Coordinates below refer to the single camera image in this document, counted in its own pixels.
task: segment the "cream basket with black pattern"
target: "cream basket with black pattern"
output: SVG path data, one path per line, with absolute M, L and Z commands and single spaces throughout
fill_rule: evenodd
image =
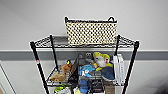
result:
M 69 20 L 65 17 L 68 44 L 113 44 L 116 37 L 117 21 Z

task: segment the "yellow plush toy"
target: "yellow plush toy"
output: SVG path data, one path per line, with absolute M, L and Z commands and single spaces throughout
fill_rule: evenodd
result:
M 110 56 L 107 54 L 101 54 L 100 52 L 94 52 L 94 66 L 96 68 L 96 71 L 100 71 L 103 67 L 113 67 L 112 64 L 109 63 Z

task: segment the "blue item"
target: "blue item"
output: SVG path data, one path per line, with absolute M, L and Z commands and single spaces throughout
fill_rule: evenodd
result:
M 87 93 L 87 91 L 88 91 L 88 87 L 87 87 L 87 81 L 86 80 L 84 80 L 84 79 L 81 79 L 80 81 L 79 81 L 79 85 L 80 85 L 80 92 L 81 93 Z
M 93 70 L 95 70 L 95 68 L 93 68 L 91 65 L 84 65 L 82 67 L 79 67 L 79 75 L 92 77 L 89 73 Z
M 105 78 L 105 80 L 108 81 L 114 80 L 114 70 L 112 67 L 102 68 L 101 75 Z

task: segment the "basket handle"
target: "basket handle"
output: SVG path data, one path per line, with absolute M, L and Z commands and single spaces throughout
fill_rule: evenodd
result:
M 110 19 L 112 19 L 112 21 L 114 22 L 114 18 L 113 18 L 113 17 L 110 17 L 110 18 L 108 19 L 108 21 L 110 21 Z

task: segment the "stuffed toy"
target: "stuffed toy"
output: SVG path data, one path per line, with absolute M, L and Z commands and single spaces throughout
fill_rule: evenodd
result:
M 86 94 L 87 91 L 88 91 L 87 81 L 84 80 L 84 79 L 81 79 L 81 80 L 79 81 L 79 85 L 80 85 L 80 89 L 79 89 L 80 92 L 81 92 L 82 94 Z
M 58 82 L 62 82 L 66 79 L 66 76 L 64 73 L 60 74 L 58 72 L 56 72 L 53 76 L 49 77 L 50 81 L 58 81 Z
M 62 67 L 63 73 L 65 74 L 66 71 L 71 71 L 72 63 L 71 63 L 70 60 L 68 60 L 68 61 L 67 61 L 67 64 L 62 65 L 61 67 Z
M 96 68 L 96 71 L 100 71 L 103 67 L 113 67 L 110 61 L 110 56 L 107 54 L 101 54 L 100 52 L 94 52 L 93 53 L 94 57 L 94 66 Z
M 114 80 L 115 77 L 114 77 L 113 67 L 107 66 L 107 67 L 102 68 L 101 75 L 102 75 L 102 78 L 105 81 L 112 81 L 112 80 Z
M 93 70 L 95 70 L 95 68 L 93 68 L 91 65 L 84 65 L 82 67 L 79 67 L 79 75 L 92 77 L 89 73 Z

